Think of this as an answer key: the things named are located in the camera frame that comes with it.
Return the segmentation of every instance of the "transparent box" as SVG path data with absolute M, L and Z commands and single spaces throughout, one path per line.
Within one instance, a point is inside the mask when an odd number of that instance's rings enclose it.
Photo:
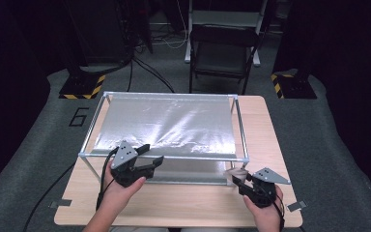
M 79 156 L 107 157 L 125 140 L 144 165 L 164 156 L 149 183 L 227 185 L 224 171 L 249 155 L 237 95 L 104 92 Z

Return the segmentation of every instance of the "black cloth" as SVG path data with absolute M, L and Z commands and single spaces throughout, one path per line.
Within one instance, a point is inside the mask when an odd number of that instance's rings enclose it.
M 33 126 L 49 91 L 45 71 L 0 0 L 0 172 Z
M 273 71 L 290 69 L 323 82 L 337 131 L 371 180 L 371 2 L 294 1 Z

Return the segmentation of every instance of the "metal bracket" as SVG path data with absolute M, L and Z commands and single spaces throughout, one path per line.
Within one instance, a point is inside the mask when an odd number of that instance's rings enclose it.
M 119 150 L 111 163 L 111 169 L 116 169 L 120 165 L 137 157 L 137 152 L 126 141 L 122 141 Z
M 264 182 L 269 183 L 278 183 L 283 185 L 291 185 L 291 181 L 285 179 L 284 177 L 280 176 L 278 173 L 270 170 L 269 168 L 265 167 L 257 172 L 252 174 L 253 177 L 260 179 Z

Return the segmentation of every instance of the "silver foil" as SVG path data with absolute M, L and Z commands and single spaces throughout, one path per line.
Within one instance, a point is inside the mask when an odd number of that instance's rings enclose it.
M 127 141 L 150 144 L 148 156 L 235 158 L 226 95 L 113 93 L 92 153 L 108 153 Z

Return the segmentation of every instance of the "black backdrop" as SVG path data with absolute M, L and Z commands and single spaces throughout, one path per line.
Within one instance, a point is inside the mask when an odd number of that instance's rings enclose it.
M 64 0 L 4 0 L 17 28 L 46 75 L 65 68 L 57 40 L 68 45 L 80 66 L 86 66 L 83 50 Z
M 60 68 L 59 62 L 43 66 L 27 39 L 0 0 L 0 172 L 46 103 L 50 91 L 46 73 Z M 51 53 L 47 54 L 49 62 Z
M 338 133 L 371 180 L 371 1 L 294 1 L 273 68 L 290 69 L 324 83 Z

